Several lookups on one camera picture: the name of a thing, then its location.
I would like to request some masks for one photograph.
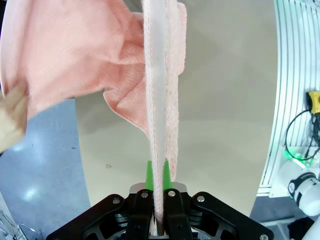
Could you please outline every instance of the beige table surface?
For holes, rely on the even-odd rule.
[[[187,185],[190,195],[207,191],[249,215],[275,109],[274,2],[184,3],[187,56],[179,78],[176,180]],[[126,197],[132,184],[145,180],[147,137],[113,113],[102,92],[77,98],[76,117],[91,204],[113,193]]]

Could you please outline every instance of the gray floor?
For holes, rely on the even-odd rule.
[[[0,192],[15,221],[44,237],[90,207],[74,99],[31,119],[25,139],[0,157]],[[251,213],[257,222],[303,216],[288,197],[258,197]]]

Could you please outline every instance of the screw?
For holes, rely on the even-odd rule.
[[[200,203],[202,203],[202,202],[205,201],[204,196],[198,196],[196,199],[197,199],[197,201],[200,202]]]
[[[148,197],[148,195],[149,195],[149,194],[148,194],[147,192],[145,192],[145,191],[144,191],[143,193],[141,193],[141,197],[143,197],[143,198]]]
[[[168,192],[168,195],[169,195],[170,197],[174,197],[174,196],[176,195],[176,193],[175,193],[174,191],[169,191],[169,192]]]
[[[269,237],[267,235],[265,235],[265,234],[262,234],[259,239],[260,240],[268,240]]]
[[[120,203],[120,199],[119,198],[115,198],[112,201],[113,204],[119,204]]]

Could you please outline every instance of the towel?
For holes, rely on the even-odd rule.
[[[176,177],[178,157],[178,75],[184,62],[187,16],[177,0],[144,0],[144,55],[146,71],[146,103],[150,136],[154,216],[158,235],[164,233],[163,167],[169,160],[170,176]]]
[[[104,90],[110,108],[150,139],[159,185],[155,215],[161,221],[165,158],[171,179],[176,177],[187,12],[176,0],[143,0],[143,12],[130,12],[122,0],[8,1],[0,83],[5,96],[16,81],[27,81],[28,118],[65,99]]]

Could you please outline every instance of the yellow part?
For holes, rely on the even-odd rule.
[[[320,113],[320,91],[310,91],[309,92],[310,99],[312,101],[312,114]]]

